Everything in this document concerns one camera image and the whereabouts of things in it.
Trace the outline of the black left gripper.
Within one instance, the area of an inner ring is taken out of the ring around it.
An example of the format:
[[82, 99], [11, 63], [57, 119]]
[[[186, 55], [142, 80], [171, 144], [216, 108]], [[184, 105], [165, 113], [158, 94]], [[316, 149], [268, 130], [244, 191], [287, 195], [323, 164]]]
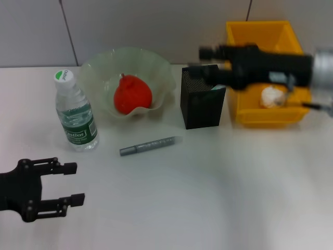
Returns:
[[1, 173], [1, 211], [15, 211], [24, 222], [34, 222], [37, 213], [38, 218], [65, 217], [69, 207], [84, 204], [85, 194], [41, 201], [41, 176], [76, 174], [77, 167], [74, 162], [62, 165], [57, 157], [19, 160], [15, 169]]

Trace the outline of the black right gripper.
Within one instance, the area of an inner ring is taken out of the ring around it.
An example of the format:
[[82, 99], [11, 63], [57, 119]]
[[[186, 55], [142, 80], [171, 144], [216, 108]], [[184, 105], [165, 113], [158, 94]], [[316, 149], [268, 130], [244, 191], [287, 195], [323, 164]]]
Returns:
[[203, 79], [207, 85], [225, 85], [244, 90], [255, 83], [273, 83], [292, 90], [307, 88], [312, 77], [312, 56], [270, 53], [256, 45], [200, 47], [200, 60], [229, 60], [232, 70], [218, 65], [189, 65], [192, 79]]

